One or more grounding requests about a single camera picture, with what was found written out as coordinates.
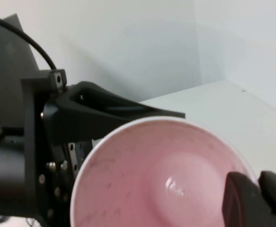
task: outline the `white table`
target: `white table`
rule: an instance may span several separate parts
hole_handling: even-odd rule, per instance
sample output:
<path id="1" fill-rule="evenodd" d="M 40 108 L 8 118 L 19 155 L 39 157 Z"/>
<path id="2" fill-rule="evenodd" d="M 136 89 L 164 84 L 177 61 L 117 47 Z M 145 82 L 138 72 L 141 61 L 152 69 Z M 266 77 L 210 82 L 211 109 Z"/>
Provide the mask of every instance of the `white table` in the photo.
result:
<path id="1" fill-rule="evenodd" d="M 142 102 L 180 111 L 194 122 L 229 141 L 257 175 L 276 172 L 276 110 L 228 81 L 218 81 Z M 27 227 L 11 218 L 0 227 Z"/>

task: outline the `bolt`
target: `bolt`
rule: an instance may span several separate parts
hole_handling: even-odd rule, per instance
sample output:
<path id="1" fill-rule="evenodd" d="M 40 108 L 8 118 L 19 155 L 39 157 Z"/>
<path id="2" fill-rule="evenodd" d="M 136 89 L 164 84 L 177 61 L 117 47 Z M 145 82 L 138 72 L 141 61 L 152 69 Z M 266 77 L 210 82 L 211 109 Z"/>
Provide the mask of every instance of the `bolt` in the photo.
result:
<path id="1" fill-rule="evenodd" d="M 68 194 L 64 194 L 64 195 L 63 195 L 63 201 L 64 201 L 64 202 L 67 202 L 67 201 L 68 201 Z"/>
<path id="2" fill-rule="evenodd" d="M 68 163 L 67 163 L 66 160 L 64 160 L 64 162 L 61 164 L 60 168 L 61 168 L 62 170 L 67 170 L 67 167 L 68 167 Z"/>
<path id="3" fill-rule="evenodd" d="M 40 183 L 40 184 L 44 184 L 44 183 L 45 183 L 45 176 L 44 176 L 44 174 L 41 174 L 41 175 L 39 176 L 39 183 Z"/>
<path id="4" fill-rule="evenodd" d="M 54 162 L 46 163 L 46 168 L 49 169 L 51 172 L 55 172 L 56 171 L 56 163 L 54 163 Z"/>
<path id="5" fill-rule="evenodd" d="M 59 197 L 60 196 L 60 188 L 56 187 L 56 189 L 54 190 L 54 195 L 56 197 Z"/>
<path id="6" fill-rule="evenodd" d="M 52 217 L 53 217 L 53 209 L 49 209 L 49 210 L 47 211 L 47 217 L 48 217 L 48 218 L 52 218 Z"/>

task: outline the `black mount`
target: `black mount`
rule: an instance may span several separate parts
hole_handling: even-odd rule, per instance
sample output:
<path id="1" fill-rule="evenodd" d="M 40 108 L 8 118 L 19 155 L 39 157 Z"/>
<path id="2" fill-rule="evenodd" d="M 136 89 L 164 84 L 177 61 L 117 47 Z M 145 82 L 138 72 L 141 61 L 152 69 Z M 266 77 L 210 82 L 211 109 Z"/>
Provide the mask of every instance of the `black mount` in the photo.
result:
<path id="1" fill-rule="evenodd" d="M 24 134 L 0 139 L 0 214 L 68 227 L 72 187 L 92 140 L 138 118 L 185 114 L 127 100 L 91 82 L 67 87 L 64 70 L 38 73 L 21 80 Z"/>

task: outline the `white wall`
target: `white wall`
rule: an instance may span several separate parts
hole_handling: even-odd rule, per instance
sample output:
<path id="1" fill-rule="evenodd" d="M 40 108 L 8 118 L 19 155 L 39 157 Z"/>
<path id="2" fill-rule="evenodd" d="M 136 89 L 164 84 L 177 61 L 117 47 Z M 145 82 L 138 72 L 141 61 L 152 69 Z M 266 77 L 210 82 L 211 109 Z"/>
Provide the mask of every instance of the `white wall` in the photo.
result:
<path id="1" fill-rule="evenodd" d="M 276 108 L 276 0 L 195 0 L 203 82 L 227 78 Z"/>
<path id="2" fill-rule="evenodd" d="M 13 13 L 71 84 L 137 101 L 201 84 L 192 0 L 0 0 Z"/>

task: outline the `black panel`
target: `black panel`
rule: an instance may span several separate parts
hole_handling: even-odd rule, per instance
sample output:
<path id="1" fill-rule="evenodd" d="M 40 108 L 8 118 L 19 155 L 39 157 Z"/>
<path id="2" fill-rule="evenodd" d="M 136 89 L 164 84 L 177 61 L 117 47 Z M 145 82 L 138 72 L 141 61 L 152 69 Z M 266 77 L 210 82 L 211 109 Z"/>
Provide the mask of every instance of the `black panel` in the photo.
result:
<path id="1" fill-rule="evenodd" d="M 16 14 L 5 21 L 22 29 Z M 24 127 L 19 79 L 36 76 L 37 70 L 30 46 L 17 35 L 0 27 L 0 126 Z"/>

